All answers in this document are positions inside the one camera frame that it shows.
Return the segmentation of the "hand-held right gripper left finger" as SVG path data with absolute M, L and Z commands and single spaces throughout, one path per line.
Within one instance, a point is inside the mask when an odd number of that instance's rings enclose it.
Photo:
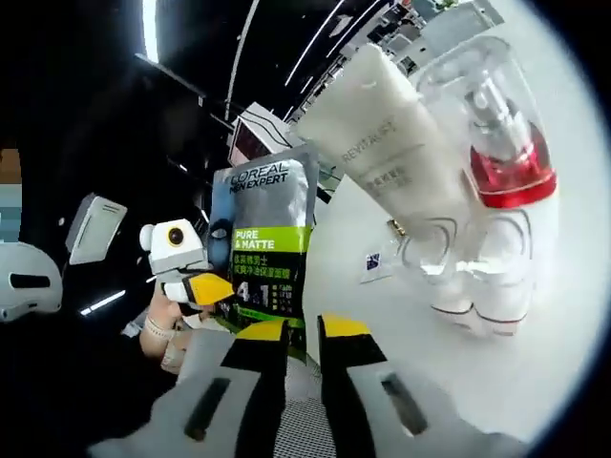
M 199 329 L 176 385 L 149 421 L 89 447 L 91 457 L 270 457 L 285 406 L 288 326 L 253 323 L 237 334 Z

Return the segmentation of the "person's left hand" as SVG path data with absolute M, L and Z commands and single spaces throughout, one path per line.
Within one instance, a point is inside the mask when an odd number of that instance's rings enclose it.
M 148 317 L 159 328 L 172 329 L 182 318 L 177 302 L 169 301 L 165 296 L 154 296 L 149 306 Z

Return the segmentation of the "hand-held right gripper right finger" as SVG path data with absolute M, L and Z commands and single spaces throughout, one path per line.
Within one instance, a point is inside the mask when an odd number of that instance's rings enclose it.
M 465 421 L 441 387 L 390 361 L 367 325 L 317 318 L 322 401 L 339 457 L 522 457 L 525 446 Z

